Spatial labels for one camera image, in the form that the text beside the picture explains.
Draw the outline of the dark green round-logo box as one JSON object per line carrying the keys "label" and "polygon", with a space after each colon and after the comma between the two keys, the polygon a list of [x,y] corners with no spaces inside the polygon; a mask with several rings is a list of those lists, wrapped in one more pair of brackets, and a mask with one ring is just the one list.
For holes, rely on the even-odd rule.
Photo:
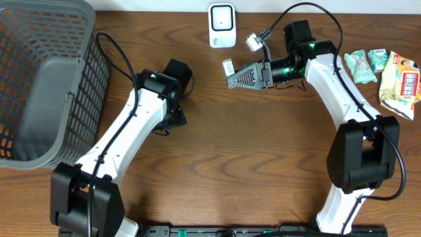
{"label": "dark green round-logo box", "polygon": [[234,65],[231,59],[226,59],[222,61],[222,66],[227,78],[235,74]]}

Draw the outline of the orange tissue pack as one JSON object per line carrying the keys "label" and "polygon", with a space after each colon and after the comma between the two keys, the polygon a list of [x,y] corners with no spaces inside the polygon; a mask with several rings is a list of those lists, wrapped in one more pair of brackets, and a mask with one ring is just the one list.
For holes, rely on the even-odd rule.
{"label": "orange tissue pack", "polygon": [[417,94],[414,100],[415,103],[421,102],[421,83],[418,85]]}

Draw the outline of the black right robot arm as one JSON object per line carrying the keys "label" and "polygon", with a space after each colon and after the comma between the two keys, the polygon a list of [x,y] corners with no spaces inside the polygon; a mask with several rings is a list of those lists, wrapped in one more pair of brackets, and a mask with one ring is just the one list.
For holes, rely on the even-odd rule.
{"label": "black right robot arm", "polygon": [[359,92],[330,40],[313,38],[307,20],[284,27],[286,58],[265,58],[235,69],[231,59],[222,66],[229,88],[261,90],[302,78],[319,94],[337,130],[327,157],[332,187],[316,228],[330,234],[349,234],[365,198],[393,176],[400,126],[383,117]]}

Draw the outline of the teal snack wrapper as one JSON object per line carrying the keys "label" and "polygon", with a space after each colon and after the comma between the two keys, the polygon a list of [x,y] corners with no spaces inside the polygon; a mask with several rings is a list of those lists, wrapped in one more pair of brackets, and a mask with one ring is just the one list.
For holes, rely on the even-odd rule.
{"label": "teal snack wrapper", "polygon": [[361,49],[352,53],[346,53],[344,57],[354,83],[367,84],[378,81],[367,61],[365,50]]}

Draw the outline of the small teal tissue pack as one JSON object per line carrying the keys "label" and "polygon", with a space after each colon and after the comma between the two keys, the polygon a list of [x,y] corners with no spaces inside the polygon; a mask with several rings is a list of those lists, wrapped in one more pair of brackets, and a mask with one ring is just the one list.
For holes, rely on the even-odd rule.
{"label": "small teal tissue pack", "polygon": [[382,72],[387,64],[386,49],[372,49],[368,52],[370,66],[374,73]]}

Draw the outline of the yellow wet wipes pack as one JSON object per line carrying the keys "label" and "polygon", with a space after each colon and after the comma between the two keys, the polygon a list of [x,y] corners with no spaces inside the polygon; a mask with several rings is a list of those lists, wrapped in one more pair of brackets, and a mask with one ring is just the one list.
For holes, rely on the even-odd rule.
{"label": "yellow wet wipes pack", "polygon": [[414,120],[415,97],[420,83],[420,67],[411,59],[390,51],[379,89],[381,106]]}

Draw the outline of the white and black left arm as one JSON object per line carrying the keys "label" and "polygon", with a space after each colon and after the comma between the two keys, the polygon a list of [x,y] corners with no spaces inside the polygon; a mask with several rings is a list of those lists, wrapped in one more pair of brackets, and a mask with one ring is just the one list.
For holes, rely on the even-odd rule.
{"label": "white and black left arm", "polygon": [[188,66],[163,72],[145,69],[123,110],[99,141],[75,164],[60,163],[51,176],[50,221],[79,236],[136,236],[139,224],[126,216],[120,185],[150,133],[182,119],[179,106],[194,79]]}

